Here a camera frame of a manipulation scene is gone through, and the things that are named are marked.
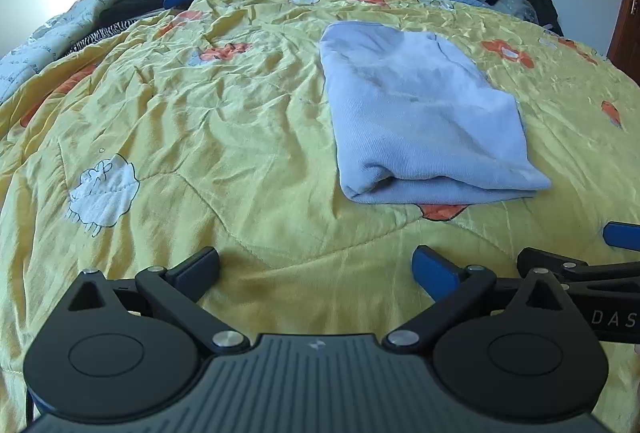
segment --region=light blue blanket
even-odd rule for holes
[[[445,38],[337,22],[320,54],[351,200],[481,204],[550,187],[527,159],[513,96]]]
[[[0,59],[0,104],[20,85],[51,64],[94,28],[100,12],[118,0],[78,0],[64,14],[38,28]]]

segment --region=wooden door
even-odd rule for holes
[[[640,84],[640,0],[622,0],[608,56]]]

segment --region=wrinkled fabric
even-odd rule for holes
[[[318,49],[338,20],[451,41],[516,98],[529,160],[552,187],[462,212],[348,200]],[[591,48],[458,2],[196,0],[51,63],[0,106],[0,430],[24,426],[26,349],[88,267],[132,278],[210,245],[221,275],[200,305],[252,339],[382,338],[431,305],[410,267],[421,244],[504,277],[525,247],[592,265],[640,259],[602,239],[606,222],[640,222],[639,107],[638,87]],[[433,213],[451,220],[423,218]],[[633,433],[639,357],[604,348],[595,414]]]
[[[162,8],[164,0],[120,0],[104,10],[98,17],[98,28],[111,25],[145,15]]]
[[[78,0],[65,14],[38,28],[0,59],[0,103],[93,29],[100,13],[118,0]]]
[[[91,32],[87,37],[80,39],[75,45],[69,48],[69,50],[64,53],[63,57],[66,57],[73,52],[79,52],[88,45],[94,45],[102,41],[103,39],[120,34],[135,22],[135,19],[127,19],[125,21],[114,23],[113,25],[110,25],[108,27],[97,29],[96,31]]]

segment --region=metal screw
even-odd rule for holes
[[[224,332],[218,332],[213,336],[213,344],[219,348],[233,348],[238,347],[244,341],[244,336],[240,332],[235,330],[226,330]]]
[[[386,339],[396,347],[412,347],[418,344],[420,336],[411,330],[396,330],[386,336]]]

